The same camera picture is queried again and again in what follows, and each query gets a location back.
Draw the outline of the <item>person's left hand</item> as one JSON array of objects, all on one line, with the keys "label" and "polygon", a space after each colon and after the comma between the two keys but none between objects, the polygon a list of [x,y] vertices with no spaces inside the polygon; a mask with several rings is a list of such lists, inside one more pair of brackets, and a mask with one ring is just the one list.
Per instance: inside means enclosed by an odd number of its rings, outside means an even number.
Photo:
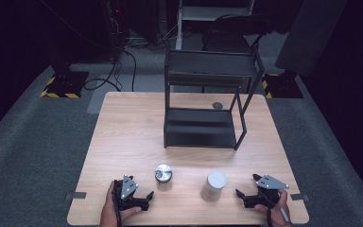
[{"label": "person's left hand", "polygon": [[120,214],[117,214],[112,200],[113,186],[114,182],[111,182],[110,187],[107,191],[105,203],[102,207],[99,227],[122,227],[118,224],[119,219],[124,222],[126,219],[131,218],[132,216],[142,211],[141,207],[135,206],[130,209],[121,211]]}]

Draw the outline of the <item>black equipment tower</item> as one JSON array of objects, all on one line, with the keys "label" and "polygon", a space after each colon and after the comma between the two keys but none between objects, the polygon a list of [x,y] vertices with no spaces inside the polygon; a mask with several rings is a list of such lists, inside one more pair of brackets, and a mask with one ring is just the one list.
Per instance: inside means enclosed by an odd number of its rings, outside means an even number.
[{"label": "black equipment tower", "polygon": [[101,0],[110,46],[119,51],[127,37],[127,19],[124,0]]}]

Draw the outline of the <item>grey upright panel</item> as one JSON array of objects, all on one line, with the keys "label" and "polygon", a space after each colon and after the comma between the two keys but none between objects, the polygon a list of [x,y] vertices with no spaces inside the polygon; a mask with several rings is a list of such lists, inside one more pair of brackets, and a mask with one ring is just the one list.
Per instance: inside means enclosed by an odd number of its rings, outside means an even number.
[{"label": "grey upright panel", "polygon": [[348,0],[303,0],[275,66],[282,77],[308,77],[315,70]]}]

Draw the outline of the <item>black metal shelf rack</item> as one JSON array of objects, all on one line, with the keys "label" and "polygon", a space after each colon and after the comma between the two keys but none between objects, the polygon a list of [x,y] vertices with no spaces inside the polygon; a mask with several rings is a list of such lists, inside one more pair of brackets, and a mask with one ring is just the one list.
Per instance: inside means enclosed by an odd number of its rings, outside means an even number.
[{"label": "black metal shelf rack", "polygon": [[[167,49],[164,61],[164,146],[232,148],[247,133],[245,112],[264,73],[258,46],[249,53]],[[172,107],[170,87],[231,88],[230,107]]]}]

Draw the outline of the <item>silver lid glass jar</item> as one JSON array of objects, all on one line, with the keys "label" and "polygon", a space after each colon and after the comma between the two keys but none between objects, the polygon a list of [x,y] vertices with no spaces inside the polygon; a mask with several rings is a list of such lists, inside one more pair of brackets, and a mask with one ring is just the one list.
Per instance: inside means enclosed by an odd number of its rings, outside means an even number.
[{"label": "silver lid glass jar", "polygon": [[171,166],[162,164],[156,167],[154,175],[157,182],[168,183],[172,179],[173,171]]}]

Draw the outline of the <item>white metal stand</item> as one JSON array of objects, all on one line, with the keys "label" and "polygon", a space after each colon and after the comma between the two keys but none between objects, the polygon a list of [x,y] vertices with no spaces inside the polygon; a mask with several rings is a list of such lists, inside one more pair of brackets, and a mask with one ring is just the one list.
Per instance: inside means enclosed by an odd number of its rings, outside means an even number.
[{"label": "white metal stand", "polygon": [[225,8],[225,7],[194,7],[186,6],[183,0],[179,0],[177,14],[178,34],[175,48],[182,49],[182,23],[184,21],[213,22],[220,16],[224,15],[251,15],[255,0],[248,0],[246,7]]}]

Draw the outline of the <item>black chair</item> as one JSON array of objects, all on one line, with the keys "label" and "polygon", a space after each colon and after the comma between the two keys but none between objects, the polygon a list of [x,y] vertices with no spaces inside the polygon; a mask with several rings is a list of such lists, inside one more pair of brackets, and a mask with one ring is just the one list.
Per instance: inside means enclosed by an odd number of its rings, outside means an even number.
[{"label": "black chair", "polygon": [[272,22],[266,14],[223,15],[203,34],[202,50],[249,53],[271,30]]}]

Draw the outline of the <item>white lid glass jar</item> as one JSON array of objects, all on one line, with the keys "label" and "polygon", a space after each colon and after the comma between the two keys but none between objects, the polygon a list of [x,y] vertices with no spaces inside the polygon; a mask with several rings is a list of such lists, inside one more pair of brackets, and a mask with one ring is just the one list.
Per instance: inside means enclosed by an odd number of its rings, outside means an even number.
[{"label": "white lid glass jar", "polygon": [[201,197],[207,202],[218,201],[226,183],[227,177],[222,171],[211,171],[207,175],[206,182],[201,188]]}]

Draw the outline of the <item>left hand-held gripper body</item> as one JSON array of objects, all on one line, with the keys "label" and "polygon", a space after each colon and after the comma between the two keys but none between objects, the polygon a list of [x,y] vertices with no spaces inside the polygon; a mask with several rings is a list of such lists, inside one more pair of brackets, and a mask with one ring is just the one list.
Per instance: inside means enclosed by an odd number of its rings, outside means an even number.
[{"label": "left hand-held gripper body", "polygon": [[135,198],[134,193],[138,188],[138,184],[129,179],[128,175],[124,175],[122,180],[115,180],[112,200],[114,208],[117,211],[124,211],[135,206],[139,206],[143,211],[147,211],[149,208],[149,202],[143,202],[140,198]]}]

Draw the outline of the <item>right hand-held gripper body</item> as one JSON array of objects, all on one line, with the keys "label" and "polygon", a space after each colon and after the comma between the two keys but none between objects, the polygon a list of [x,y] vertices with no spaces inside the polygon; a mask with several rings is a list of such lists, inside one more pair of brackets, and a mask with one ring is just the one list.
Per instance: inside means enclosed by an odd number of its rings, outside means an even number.
[{"label": "right hand-held gripper body", "polygon": [[257,194],[248,196],[249,199],[243,201],[246,208],[253,208],[256,204],[263,204],[267,208],[273,208],[279,201],[279,189],[288,189],[289,185],[283,183],[272,176],[265,174],[262,179],[255,182],[257,186]]}]

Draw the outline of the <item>person's right hand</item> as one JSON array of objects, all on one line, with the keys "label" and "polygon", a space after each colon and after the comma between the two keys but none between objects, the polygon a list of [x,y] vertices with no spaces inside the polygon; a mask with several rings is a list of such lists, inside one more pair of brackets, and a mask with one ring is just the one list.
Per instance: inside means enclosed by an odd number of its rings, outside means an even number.
[{"label": "person's right hand", "polygon": [[[265,205],[263,204],[256,204],[254,206],[254,210],[257,212],[260,212],[264,215],[270,215],[270,220],[271,220],[271,224],[273,227],[294,227],[293,223],[291,222],[290,219],[290,214],[289,214],[289,208],[287,206],[287,192],[283,189],[279,189],[278,193],[280,195],[280,199],[278,201],[278,203],[271,209],[268,209]],[[285,209],[285,212],[287,213],[290,222],[285,222],[281,212],[280,212],[280,208],[283,207]]]}]

